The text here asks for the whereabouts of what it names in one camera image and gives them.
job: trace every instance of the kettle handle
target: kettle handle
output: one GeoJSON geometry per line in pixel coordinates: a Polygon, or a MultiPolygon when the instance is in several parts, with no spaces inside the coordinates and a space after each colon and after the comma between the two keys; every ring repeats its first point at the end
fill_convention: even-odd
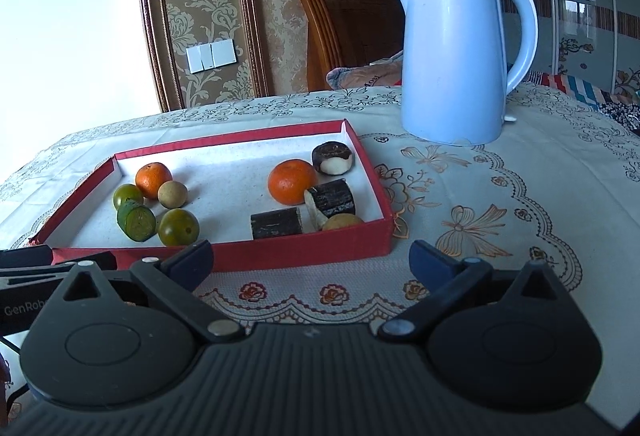
{"type": "Polygon", "coordinates": [[[513,0],[522,23],[520,51],[513,66],[507,73],[507,93],[510,93],[524,79],[538,47],[538,15],[533,0],[513,0]]]}

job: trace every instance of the cardboard tray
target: cardboard tray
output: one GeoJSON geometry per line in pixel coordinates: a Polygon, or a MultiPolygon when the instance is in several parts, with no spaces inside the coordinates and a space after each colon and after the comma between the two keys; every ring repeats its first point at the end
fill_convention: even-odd
{"type": "MultiPolygon", "coordinates": [[[[55,211],[30,243],[47,244],[54,262],[111,251],[120,269],[146,256],[164,259],[180,247],[164,247],[158,235],[138,243],[116,223],[112,196],[133,183],[138,169],[159,161],[189,189],[187,204],[200,223],[200,239],[214,252],[214,271],[282,269],[385,256],[391,250],[394,219],[386,194],[363,146],[347,121],[270,127],[199,139],[153,145],[117,153],[55,211]],[[327,232],[313,232],[308,212],[299,206],[303,234],[252,239],[251,214],[282,209],[269,194],[267,177],[276,164],[291,158],[311,162],[311,151],[329,140],[347,144],[353,167],[342,176],[320,175],[320,182],[345,178],[356,213],[365,223],[327,232]]],[[[147,202],[158,218],[166,211],[147,202]]]]}

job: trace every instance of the table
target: table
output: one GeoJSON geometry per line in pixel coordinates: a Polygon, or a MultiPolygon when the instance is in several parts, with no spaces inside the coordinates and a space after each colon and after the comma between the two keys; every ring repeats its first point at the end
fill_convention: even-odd
{"type": "Polygon", "coordinates": [[[604,352],[589,402],[623,426],[640,408],[640,139],[557,90],[521,84],[498,140],[450,147],[400,123],[398,87],[295,94],[182,109],[75,133],[0,186],[0,247],[24,246],[98,165],[145,145],[347,118],[392,202],[387,257],[264,272],[214,273],[199,297],[250,326],[369,322],[429,291],[408,268],[414,239],[496,268],[544,259],[571,291],[604,352]]]}

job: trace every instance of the white wall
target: white wall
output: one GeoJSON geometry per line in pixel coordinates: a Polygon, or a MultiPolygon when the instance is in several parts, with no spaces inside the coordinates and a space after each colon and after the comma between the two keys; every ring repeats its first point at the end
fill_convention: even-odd
{"type": "Polygon", "coordinates": [[[159,112],[138,0],[0,0],[0,182],[69,133],[159,112]]]}

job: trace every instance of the light switch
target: light switch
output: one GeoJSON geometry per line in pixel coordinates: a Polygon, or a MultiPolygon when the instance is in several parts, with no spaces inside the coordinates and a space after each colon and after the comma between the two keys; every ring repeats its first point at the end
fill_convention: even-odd
{"type": "Polygon", "coordinates": [[[202,67],[205,70],[213,68],[213,56],[211,55],[211,43],[200,45],[200,58],[202,59],[202,67]]]}
{"type": "Polygon", "coordinates": [[[189,62],[189,71],[191,73],[204,70],[199,46],[190,46],[187,48],[187,61],[189,62]]]}
{"type": "Polygon", "coordinates": [[[236,49],[234,48],[233,39],[212,42],[211,53],[213,54],[213,64],[216,68],[238,61],[236,59],[236,49]]]}

